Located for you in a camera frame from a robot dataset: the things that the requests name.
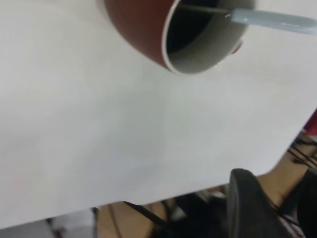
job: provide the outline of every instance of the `floor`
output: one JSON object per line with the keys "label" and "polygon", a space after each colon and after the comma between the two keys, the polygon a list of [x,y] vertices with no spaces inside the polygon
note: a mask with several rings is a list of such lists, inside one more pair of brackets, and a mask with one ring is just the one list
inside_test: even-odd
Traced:
{"label": "floor", "polygon": [[[298,138],[309,141],[304,134]],[[298,148],[307,156],[316,154],[316,147],[300,145]],[[285,153],[276,167],[266,175],[260,176],[259,181],[268,197],[279,205],[288,191],[298,182],[307,166],[294,164],[293,156]],[[161,203],[146,206],[147,209],[165,219],[164,208]],[[99,238],[146,238],[149,236],[153,224],[143,215],[122,202],[106,205],[101,208],[98,220]]]}

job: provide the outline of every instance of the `white tabletop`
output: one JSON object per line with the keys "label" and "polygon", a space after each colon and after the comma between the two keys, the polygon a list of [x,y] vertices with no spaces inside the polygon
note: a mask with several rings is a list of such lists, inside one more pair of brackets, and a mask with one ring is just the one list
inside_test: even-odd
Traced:
{"label": "white tabletop", "polygon": [[[317,18],[314,0],[258,7]],[[180,78],[100,0],[1,0],[0,228],[268,172],[316,108],[316,61],[316,37],[251,27],[237,54]]]}

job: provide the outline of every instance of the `black cable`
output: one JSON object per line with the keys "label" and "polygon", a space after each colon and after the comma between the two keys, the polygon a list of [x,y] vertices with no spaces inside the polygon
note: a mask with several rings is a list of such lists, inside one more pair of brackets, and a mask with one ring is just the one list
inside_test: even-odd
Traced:
{"label": "black cable", "polygon": [[172,217],[172,209],[169,207],[168,203],[166,202],[166,200],[161,202],[164,209],[165,209],[165,213],[166,213],[166,218],[167,218],[167,222],[170,222],[171,217]]}
{"label": "black cable", "polygon": [[92,212],[94,213],[94,220],[95,220],[95,224],[94,224],[94,230],[93,230],[93,236],[94,238],[98,238],[98,226],[97,226],[97,221],[98,221],[98,213],[99,213],[99,209],[97,207],[93,207]]}
{"label": "black cable", "polygon": [[298,149],[298,148],[296,148],[296,147],[291,147],[291,148],[294,149],[294,150],[296,150],[298,153],[301,154],[301,156],[303,156],[306,160],[308,160],[308,161],[311,162],[314,166],[317,167],[317,164],[316,164],[314,161],[312,161],[312,160],[309,158],[309,156],[305,155],[300,149]]}
{"label": "black cable", "polygon": [[115,232],[117,233],[118,238],[122,238],[122,234],[120,232],[118,222],[117,222],[115,215],[114,215],[114,210],[113,210],[112,204],[109,204],[109,212],[110,212],[110,216],[111,216],[111,219],[113,222],[113,226],[115,228]]}
{"label": "black cable", "polygon": [[127,204],[129,207],[133,208],[134,210],[136,210],[137,212],[141,213],[143,216],[145,216],[146,218],[151,220],[153,223],[155,223],[163,228],[167,228],[167,222],[165,222],[163,219],[161,219],[157,215],[150,212],[145,207],[135,205],[135,204],[130,203],[130,202],[124,202],[124,203]]}
{"label": "black cable", "polygon": [[312,166],[310,164],[308,164],[305,160],[303,160],[302,158],[298,157],[298,155],[296,155],[293,151],[291,151],[290,149],[287,150],[288,153],[290,153],[292,156],[294,156],[295,161],[298,164],[303,164],[306,165],[309,168],[312,168]]}
{"label": "black cable", "polygon": [[303,139],[297,138],[295,140],[295,143],[297,144],[301,144],[301,145],[313,145],[313,146],[317,146],[317,142],[315,141],[304,141]]}

